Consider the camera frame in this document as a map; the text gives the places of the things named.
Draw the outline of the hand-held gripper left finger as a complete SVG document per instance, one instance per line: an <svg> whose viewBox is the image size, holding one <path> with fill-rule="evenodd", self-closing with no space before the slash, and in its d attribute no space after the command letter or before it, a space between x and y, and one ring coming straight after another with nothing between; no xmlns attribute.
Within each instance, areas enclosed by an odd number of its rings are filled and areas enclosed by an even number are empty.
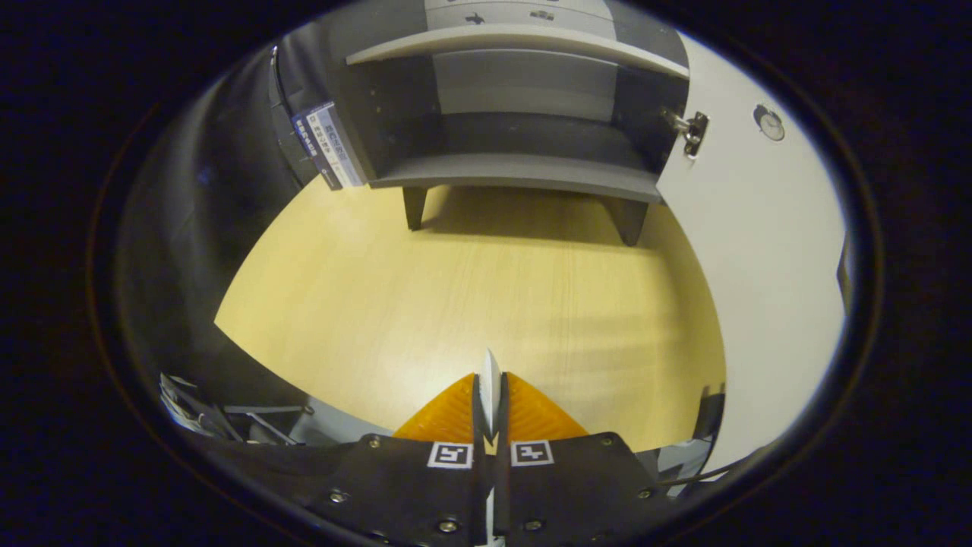
<svg viewBox="0 0 972 547"><path fill-rule="evenodd" d="M460 378L393 435L348 444L317 516L393 546L488 543L489 488L477 374Z"/></svg>

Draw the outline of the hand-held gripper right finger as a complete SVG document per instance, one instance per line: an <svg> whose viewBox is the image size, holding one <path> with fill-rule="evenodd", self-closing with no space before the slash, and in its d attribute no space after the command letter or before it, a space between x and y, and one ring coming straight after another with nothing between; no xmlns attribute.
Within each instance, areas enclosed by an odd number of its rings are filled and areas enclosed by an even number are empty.
<svg viewBox="0 0 972 547"><path fill-rule="evenodd" d="M667 489L617 433L515 440L523 394L501 375L495 533L507 546L628 545L670 515Z"/></svg>

